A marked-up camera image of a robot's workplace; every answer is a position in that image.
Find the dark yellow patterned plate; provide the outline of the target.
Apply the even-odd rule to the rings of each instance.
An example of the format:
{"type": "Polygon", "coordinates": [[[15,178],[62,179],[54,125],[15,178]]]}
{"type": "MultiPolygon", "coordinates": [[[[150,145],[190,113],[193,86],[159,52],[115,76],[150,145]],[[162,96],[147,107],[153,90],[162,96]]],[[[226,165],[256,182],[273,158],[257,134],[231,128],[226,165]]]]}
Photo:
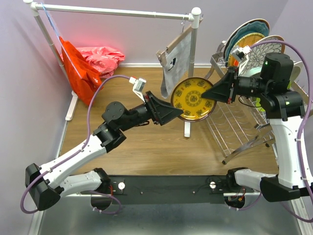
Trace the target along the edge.
{"type": "Polygon", "coordinates": [[[202,93],[213,87],[213,84],[200,77],[189,77],[172,91],[171,105],[181,109],[179,119],[186,122],[198,122],[207,118],[215,109],[217,102],[202,98],[202,93]]]}

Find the light blue divided tray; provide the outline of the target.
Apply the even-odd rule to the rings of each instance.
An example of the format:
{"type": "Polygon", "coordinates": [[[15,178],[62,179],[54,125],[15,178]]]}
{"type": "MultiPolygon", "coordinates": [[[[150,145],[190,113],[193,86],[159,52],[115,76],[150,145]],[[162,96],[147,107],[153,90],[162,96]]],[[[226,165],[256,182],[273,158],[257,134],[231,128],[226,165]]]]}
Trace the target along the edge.
{"type": "Polygon", "coordinates": [[[240,76],[260,78],[261,70],[262,67],[255,67],[247,70],[245,73],[241,73],[240,76]]]}

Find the lime green plate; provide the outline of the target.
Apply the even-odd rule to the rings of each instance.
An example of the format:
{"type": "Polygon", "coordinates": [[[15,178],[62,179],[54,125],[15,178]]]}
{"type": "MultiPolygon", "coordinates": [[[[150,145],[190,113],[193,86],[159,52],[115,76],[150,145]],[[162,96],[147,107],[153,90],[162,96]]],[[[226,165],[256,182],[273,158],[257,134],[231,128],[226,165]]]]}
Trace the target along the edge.
{"type": "Polygon", "coordinates": [[[257,94],[256,107],[264,111],[268,118],[281,118],[290,105],[290,82],[269,80],[257,94]]]}

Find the brown rim floral plate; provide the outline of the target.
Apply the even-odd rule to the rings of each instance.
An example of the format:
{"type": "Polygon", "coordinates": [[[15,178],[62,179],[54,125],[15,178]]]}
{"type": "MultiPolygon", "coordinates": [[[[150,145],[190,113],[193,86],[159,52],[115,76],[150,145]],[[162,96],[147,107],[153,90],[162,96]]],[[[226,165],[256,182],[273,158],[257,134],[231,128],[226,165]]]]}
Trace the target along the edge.
{"type": "Polygon", "coordinates": [[[239,68],[239,75],[245,75],[250,69],[261,67],[263,65],[265,56],[267,53],[278,52],[283,53],[285,51],[285,45],[280,43],[266,43],[256,46],[251,49],[248,54],[248,62],[242,68],[239,68]]]}

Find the woven bamboo plate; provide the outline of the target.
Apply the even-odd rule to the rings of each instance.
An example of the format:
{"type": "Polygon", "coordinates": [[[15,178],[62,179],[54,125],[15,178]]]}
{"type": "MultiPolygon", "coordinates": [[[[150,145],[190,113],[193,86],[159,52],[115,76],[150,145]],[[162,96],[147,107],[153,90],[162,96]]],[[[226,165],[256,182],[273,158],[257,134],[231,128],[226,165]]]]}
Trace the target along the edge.
{"type": "MultiPolygon", "coordinates": [[[[238,40],[238,42],[235,43],[235,45],[233,46],[233,48],[235,46],[239,46],[239,47],[244,47],[244,46],[251,46],[253,45],[254,43],[258,42],[259,40],[261,40],[262,38],[264,38],[265,35],[261,34],[261,33],[249,33],[245,36],[243,36],[242,38],[240,38],[238,40]]],[[[233,61],[233,56],[232,55],[229,55],[229,58],[228,58],[228,66],[232,66],[232,62],[233,61]]]]}

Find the teal scalloped plate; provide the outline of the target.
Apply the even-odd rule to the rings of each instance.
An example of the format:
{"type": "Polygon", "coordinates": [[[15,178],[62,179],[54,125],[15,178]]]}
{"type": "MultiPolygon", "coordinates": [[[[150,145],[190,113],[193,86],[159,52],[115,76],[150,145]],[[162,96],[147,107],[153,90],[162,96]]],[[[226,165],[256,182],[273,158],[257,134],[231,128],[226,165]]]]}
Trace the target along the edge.
{"type": "Polygon", "coordinates": [[[230,55],[234,46],[250,46],[258,40],[267,37],[269,31],[269,23],[264,19],[253,19],[239,26],[228,38],[224,47],[223,57],[226,66],[233,66],[235,62],[233,56],[230,55]]]}

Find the white striped plate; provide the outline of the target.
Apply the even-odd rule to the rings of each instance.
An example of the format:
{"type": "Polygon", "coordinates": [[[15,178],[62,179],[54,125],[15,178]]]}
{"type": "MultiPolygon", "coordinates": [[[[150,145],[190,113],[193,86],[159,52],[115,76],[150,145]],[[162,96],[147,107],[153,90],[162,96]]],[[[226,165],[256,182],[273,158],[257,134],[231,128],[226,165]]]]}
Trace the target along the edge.
{"type": "Polygon", "coordinates": [[[294,61],[293,62],[293,69],[291,72],[291,76],[290,76],[290,82],[294,82],[297,77],[299,76],[299,74],[301,73],[301,69],[303,68],[303,62],[302,61],[294,61]]]}

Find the large floral ceramic plate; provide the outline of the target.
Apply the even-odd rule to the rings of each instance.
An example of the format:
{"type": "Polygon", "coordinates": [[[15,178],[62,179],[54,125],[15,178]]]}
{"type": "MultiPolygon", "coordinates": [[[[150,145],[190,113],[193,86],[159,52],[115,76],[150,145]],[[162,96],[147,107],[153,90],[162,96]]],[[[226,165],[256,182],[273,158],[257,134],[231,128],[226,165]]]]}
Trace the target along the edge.
{"type": "Polygon", "coordinates": [[[224,60],[228,60],[231,49],[240,38],[249,33],[255,32],[268,36],[270,32],[270,25],[268,21],[266,21],[265,19],[253,19],[245,22],[237,29],[235,29],[235,31],[229,36],[226,41],[223,53],[224,60]]]}

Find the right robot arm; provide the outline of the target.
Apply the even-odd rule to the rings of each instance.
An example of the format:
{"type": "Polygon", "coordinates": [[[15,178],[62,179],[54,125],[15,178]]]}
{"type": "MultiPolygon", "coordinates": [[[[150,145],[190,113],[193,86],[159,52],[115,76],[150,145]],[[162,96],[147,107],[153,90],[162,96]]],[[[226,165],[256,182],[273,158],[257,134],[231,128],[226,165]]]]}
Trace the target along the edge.
{"type": "Polygon", "coordinates": [[[279,173],[269,175],[248,168],[230,170],[225,187],[235,192],[242,186],[262,193],[269,202],[282,202],[313,195],[313,176],[304,142],[304,125],[310,113],[300,93],[288,89],[293,61],[283,53],[265,55],[259,78],[238,75],[230,67],[224,77],[202,98],[231,103],[237,96],[256,97],[272,128],[279,173]]]}

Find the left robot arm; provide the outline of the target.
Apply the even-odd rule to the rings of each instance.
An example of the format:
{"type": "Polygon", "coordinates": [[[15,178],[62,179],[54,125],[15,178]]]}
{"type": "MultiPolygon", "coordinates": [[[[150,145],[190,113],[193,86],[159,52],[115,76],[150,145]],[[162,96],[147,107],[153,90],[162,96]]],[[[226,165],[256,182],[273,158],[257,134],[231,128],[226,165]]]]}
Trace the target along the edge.
{"type": "Polygon", "coordinates": [[[80,175],[74,171],[91,160],[117,148],[125,139],[124,132],[152,121],[165,125],[182,115],[183,111],[170,103],[146,92],[142,104],[127,109],[121,102],[111,102],[102,114],[104,122],[78,146],[61,157],[38,166],[29,165],[25,170],[25,186],[38,211],[55,205],[62,197],[88,192],[110,197],[111,180],[102,168],[80,175]]]}

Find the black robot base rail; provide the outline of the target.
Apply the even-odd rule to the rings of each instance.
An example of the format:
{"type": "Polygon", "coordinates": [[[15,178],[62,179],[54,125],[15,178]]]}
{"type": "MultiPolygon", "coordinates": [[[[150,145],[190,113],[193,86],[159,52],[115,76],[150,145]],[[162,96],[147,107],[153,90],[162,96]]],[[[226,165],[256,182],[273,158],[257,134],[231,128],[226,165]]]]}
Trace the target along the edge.
{"type": "Polygon", "coordinates": [[[224,204],[244,197],[254,201],[259,193],[229,186],[224,175],[110,175],[115,196],[122,205],[138,204],[224,204]]]}

